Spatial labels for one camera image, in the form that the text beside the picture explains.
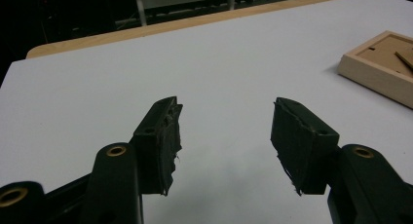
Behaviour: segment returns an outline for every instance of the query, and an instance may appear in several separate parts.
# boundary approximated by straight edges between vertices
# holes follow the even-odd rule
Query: dark background
[[[196,4],[216,6],[225,1]],[[237,3],[252,1],[236,0]],[[137,17],[135,0],[0,0],[0,7],[3,21],[0,27],[0,85],[10,64],[25,59],[27,52],[36,46],[119,30],[116,21]],[[188,7],[195,5],[155,9],[146,15],[155,16],[172,8]],[[140,26],[138,21],[130,25],[134,26]]]

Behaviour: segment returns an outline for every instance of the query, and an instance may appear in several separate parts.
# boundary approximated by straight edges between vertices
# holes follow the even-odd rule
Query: dark floor
[[[210,0],[145,11],[147,23],[228,10]],[[284,0],[236,0],[236,9]],[[11,64],[39,45],[141,26],[134,0],[0,0],[0,85]]]

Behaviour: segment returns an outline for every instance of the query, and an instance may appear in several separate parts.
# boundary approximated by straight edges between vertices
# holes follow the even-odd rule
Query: wooden box
[[[385,31],[344,54],[338,73],[413,108],[412,58],[413,38]]]

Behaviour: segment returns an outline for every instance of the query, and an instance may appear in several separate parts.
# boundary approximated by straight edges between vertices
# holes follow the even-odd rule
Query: table
[[[183,150],[169,196],[143,198],[147,223],[331,223],[327,196],[298,197],[277,159],[273,101],[305,104],[340,146],[378,150],[411,183],[412,110],[336,69],[385,30],[413,36],[412,11],[333,0],[14,62],[0,90],[0,186],[49,192],[90,172],[101,147],[177,95]]]
[[[33,48],[27,53],[27,58],[51,55],[66,51],[78,50],[86,47],[104,45],[112,42],[129,40],[132,38],[144,37],[155,35],[158,33],[168,32],[172,30],[182,29],[186,27],[198,26],[212,22],[218,22],[228,19],[236,19],[242,17],[253,16],[262,13],[268,13],[273,11],[279,11],[288,8],[300,7],[310,4],[316,4],[319,2],[331,1],[331,0],[287,0],[282,2],[276,2],[271,4],[265,4],[261,6],[249,7],[244,9],[238,9],[235,11],[210,14],[206,16],[180,19],[170,22],[158,23],[147,25],[144,27],[138,27],[133,29],[127,29],[122,31],[110,32],[99,34],[95,36],[79,38],[69,41],[56,42],[46,45],[41,45]]]

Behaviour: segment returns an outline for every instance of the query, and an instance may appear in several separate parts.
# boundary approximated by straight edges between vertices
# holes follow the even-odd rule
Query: white tabletop
[[[298,197],[270,141],[278,96],[381,152],[413,182],[413,112],[337,74],[385,30],[413,36],[413,3],[335,0],[14,62],[0,90],[0,186],[49,192],[127,142],[153,102],[177,95],[183,150],[146,223],[331,223],[327,196]]]

